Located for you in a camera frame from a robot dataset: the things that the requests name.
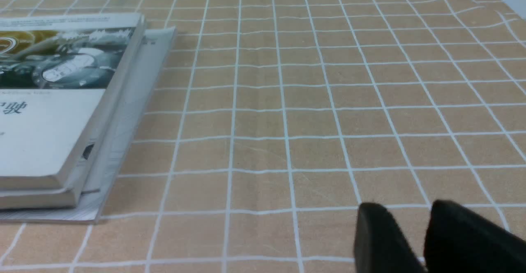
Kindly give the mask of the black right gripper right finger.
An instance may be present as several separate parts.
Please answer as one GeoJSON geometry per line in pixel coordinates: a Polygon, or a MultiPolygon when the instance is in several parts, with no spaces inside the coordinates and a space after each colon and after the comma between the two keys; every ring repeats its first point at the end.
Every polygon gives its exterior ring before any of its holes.
{"type": "Polygon", "coordinates": [[[423,256],[429,273],[524,273],[526,243],[451,200],[436,200],[423,256]]]}

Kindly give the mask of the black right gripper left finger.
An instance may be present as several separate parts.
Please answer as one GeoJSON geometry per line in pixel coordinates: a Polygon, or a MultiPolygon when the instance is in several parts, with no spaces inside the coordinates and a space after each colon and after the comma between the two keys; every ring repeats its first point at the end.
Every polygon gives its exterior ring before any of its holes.
{"type": "Polygon", "coordinates": [[[400,226],[381,204],[358,208],[354,241],[357,273],[424,273],[400,226]]]}

